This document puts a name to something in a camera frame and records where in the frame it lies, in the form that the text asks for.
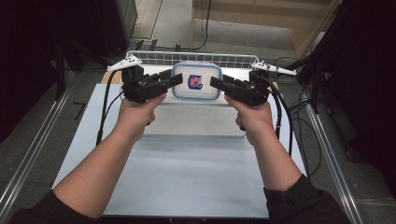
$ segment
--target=clear plastic container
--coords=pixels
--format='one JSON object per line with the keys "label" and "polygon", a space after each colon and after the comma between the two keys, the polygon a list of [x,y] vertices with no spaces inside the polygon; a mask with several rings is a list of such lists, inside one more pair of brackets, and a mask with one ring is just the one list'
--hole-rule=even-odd
{"label": "clear plastic container", "polygon": [[183,83],[172,88],[177,98],[216,100],[220,90],[210,86],[210,78],[222,78],[221,68],[213,63],[182,62],[172,68],[172,76],[182,74]]}

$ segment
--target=person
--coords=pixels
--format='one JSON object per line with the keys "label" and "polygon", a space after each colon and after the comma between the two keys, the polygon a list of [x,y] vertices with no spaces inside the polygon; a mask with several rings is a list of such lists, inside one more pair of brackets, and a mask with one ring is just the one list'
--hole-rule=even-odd
{"label": "person", "polygon": [[[165,97],[142,105],[123,99],[112,132],[38,204],[20,209],[9,223],[100,223],[134,143]],[[312,186],[278,141],[268,103],[250,107],[225,100],[255,149],[271,223],[349,223],[332,195]]]}

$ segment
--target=wire rack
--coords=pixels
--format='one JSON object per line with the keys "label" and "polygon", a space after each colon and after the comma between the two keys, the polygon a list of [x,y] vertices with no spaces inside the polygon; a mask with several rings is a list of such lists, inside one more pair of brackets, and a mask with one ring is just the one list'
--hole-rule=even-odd
{"label": "wire rack", "polygon": [[227,68],[251,69],[251,65],[259,61],[255,55],[241,54],[129,50],[127,55],[130,54],[142,60],[142,64],[151,65],[175,65],[176,63],[194,61],[214,63]]}

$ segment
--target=floor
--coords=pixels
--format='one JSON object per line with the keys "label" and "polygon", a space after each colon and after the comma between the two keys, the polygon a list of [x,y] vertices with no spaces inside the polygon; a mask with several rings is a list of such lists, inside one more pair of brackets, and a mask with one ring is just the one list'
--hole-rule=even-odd
{"label": "floor", "polygon": [[[143,3],[157,4],[158,2],[140,1],[140,4]],[[140,5],[138,8],[140,8],[139,10],[142,10],[141,8],[154,8],[153,11],[155,11],[156,7]],[[180,45],[182,48],[188,48],[191,44],[190,8],[191,1],[163,1],[158,21],[152,32],[153,35],[150,38],[149,33],[151,31],[146,32],[145,44],[149,45],[150,39],[157,39],[157,47],[173,48],[175,45]],[[144,24],[143,19],[144,16],[142,15],[140,24]],[[194,46],[201,46],[204,43],[205,29],[203,29],[202,24],[205,25],[203,21],[195,21],[196,41]],[[140,39],[132,39],[130,49],[134,49],[135,43]],[[280,57],[288,57],[279,61],[280,66],[295,61],[292,59],[295,58],[295,54],[286,30],[219,21],[209,22],[208,39],[199,51],[252,54],[268,63]],[[7,211],[9,214],[13,214],[19,208],[35,204],[51,187],[52,181],[62,165],[64,155],[78,127],[78,113],[81,105],[76,103],[87,103],[89,101],[94,85],[100,82],[103,73],[106,71],[104,67],[92,60],[88,58],[85,60],[86,65],[81,72],[72,72],[68,76],[70,95],[64,99],[64,108],[49,129],[49,133],[40,147],[40,154],[30,167],[30,173],[22,180],[24,184],[18,196],[13,199],[13,205]],[[298,100],[302,87],[296,83],[295,77],[283,76],[279,78],[277,83],[288,105],[292,105],[293,102]],[[54,105],[55,92],[56,89],[53,87],[43,95],[13,134],[0,144],[0,170],[2,171],[0,173],[0,190],[6,189],[7,183],[18,171],[24,155],[35,141],[35,135],[40,132],[41,123],[45,121]],[[318,111],[318,116],[331,143],[332,152],[342,170],[361,217],[361,219],[354,220],[352,223],[395,223],[396,202],[391,197],[381,174],[368,163],[350,161],[347,157],[346,145],[341,139],[332,118],[327,114],[327,107],[322,101],[318,104]],[[312,172],[319,164],[318,170],[311,177],[313,184],[318,188],[329,191],[343,206],[339,197],[339,189],[331,178],[332,170],[318,145],[315,132],[305,121],[299,122],[298,120],[305,120],[310,123],[309,115],[305,109],[301,110],[299,118],[295,117],[294,131],[297,138],[304,142],[305,155],[310,171]],[[0,223],[7,223],[8,219],[9,216],[0,216]]]}

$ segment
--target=label sticker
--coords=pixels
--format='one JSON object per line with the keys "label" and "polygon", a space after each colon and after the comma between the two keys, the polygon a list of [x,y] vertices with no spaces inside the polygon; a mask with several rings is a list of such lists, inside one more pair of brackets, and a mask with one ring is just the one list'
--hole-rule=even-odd
{"label": "label sticker", "polygon": [[190,75],[189,76],[189,88],[190,88],[190,90],[198,90],[198,91],[200,91],[203,86],[204,86],[204,84],[202,84],[202,76],[197,76],[197,75]]}

